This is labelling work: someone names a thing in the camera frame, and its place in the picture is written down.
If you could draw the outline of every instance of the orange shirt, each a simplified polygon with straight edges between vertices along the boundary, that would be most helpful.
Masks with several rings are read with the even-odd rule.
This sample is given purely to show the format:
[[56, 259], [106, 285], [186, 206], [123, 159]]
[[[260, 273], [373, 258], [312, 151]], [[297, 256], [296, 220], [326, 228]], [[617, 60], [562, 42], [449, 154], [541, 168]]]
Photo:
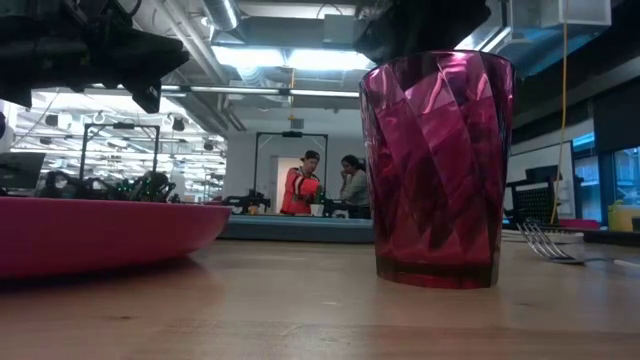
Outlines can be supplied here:
[[314, 196], [319, 185], [320, 179], [313, 174], [310, 177], [305, 176], [301, 167], [289, 169], [280, 212], [291, 215], [311, 214], [311, 206], [306, 197]]

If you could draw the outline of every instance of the electrical cable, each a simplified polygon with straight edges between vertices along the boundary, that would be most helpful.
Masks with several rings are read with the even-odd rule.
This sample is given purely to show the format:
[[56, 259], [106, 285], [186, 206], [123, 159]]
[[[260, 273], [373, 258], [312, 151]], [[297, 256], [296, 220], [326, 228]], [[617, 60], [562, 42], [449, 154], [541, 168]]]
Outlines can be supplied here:
[[560, 167], [562, 165], [562, 149], [564, 148], [565, 130], [567, 128], [567, 62], [569, 57], [569, 0], [564, 0], [564, 54], [562, 59], [562, 127], [560, 130], [560, 154], [558, 155], [558, 172], [556, 173], [555, 194], [553, 199], [553, 212], [550, 224], [553, 224], [558, 212], [558, 189], [560, 188]]
[[340, 13], [340, 15], [344, 15], [344, 13], [342, 12], [342, 10], [340, 10], [339, 7], [337, 7], [335, 4], [333, 3], [324, 3], [322, 4], [322, 6], [320, 6], [320, 9], [318, 9], [318, 13], [316, 14], [316, 19], [320, 18], [320, 12], [322, 11], [322, 9], [325, 8], [325, 6], [327, 5], [331, 5], [334, 9], [338, 10], [338, 12]]
[[53, 96], [53, 99], [51, 99], [51, 101], [49, 101], [49, 105], [47, 105], [47, 107], [44, 109], [44, 111], [42, 112], [42, 115], [40, 115], [40, 118], [38, 119], [38, 121], [36, 121], [36, 123], [33, 124], [33, 126], [27, 131], [26, 134], [24, 134], [24, 136], [22, 136], [19, 140], [16, 140], [16, 142], [11, 144], [9, 149], [13, 149], [18, 144], [20, 144], [22, 142], [22, 140], [26, 139], [27, 136], [29, 136], [29, 134], [31, 134], [31, 132], [42, 122], [42, 120], [47, 116], [47, 113], [49, 112], [49, 109], [51, 108], [51, 105], [53, 105], [53, 102], [56, 101], [56, 99], [58, 98], [58, 95], [60, 95], [60, 88], [58, 88], [56, 90], [56, 94]]
[[133, 9], [129, 11], [130, 18], [133, 18], [138, 13], [138, 10], [140, 10], [140, 5], [142, 5], [142, 0], [138, 0], [138, 2], [136, 2], [136, 5], [133, 7]]

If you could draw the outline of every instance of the workbench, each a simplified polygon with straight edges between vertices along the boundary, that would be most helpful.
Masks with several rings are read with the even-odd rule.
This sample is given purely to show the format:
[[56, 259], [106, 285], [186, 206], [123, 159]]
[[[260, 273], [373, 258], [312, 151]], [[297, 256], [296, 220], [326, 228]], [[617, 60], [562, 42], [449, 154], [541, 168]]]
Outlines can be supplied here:
[[231, 215], [218, 238], [372, 244], [374, 233], [373, 222], [364, 219]]
[[551, 264], [520, 243], [503, 244], [497, 287], [439, 290], [378, 279], [371, 245], [218, 241], [2, 284], [0, 359], [637, 359], [638, 304], [640, 270]]

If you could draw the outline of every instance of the person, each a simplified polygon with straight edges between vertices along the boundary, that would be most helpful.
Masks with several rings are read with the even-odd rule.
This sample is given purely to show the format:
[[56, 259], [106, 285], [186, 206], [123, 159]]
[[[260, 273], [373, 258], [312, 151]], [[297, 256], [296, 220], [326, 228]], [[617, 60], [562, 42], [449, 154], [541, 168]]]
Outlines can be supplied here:
[[309, 150], [300, 160], [302, 166], [291, 168], [287, 172], [280, 209], [280, 213], [285, 215], [311, 215], [311, 203], [320, 186], [320, 179], [314, 175], [320, 162], [320, 154]]
[[367, 174], [357, 157], [347, 155], [342, 159], [342, 188], [340, 199], [351, 205], [349, 218], [370, 219], [369, 192]]

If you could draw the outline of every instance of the pink drinking glass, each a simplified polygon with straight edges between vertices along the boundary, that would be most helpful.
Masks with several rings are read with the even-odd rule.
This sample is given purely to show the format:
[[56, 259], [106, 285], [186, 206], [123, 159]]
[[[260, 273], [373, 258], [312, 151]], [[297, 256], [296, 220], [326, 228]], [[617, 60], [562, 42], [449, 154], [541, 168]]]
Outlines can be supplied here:
[[367, 73], [361, 110], [378, 276], [425, 287], [497, 282], [514, 68], [474, 51]]

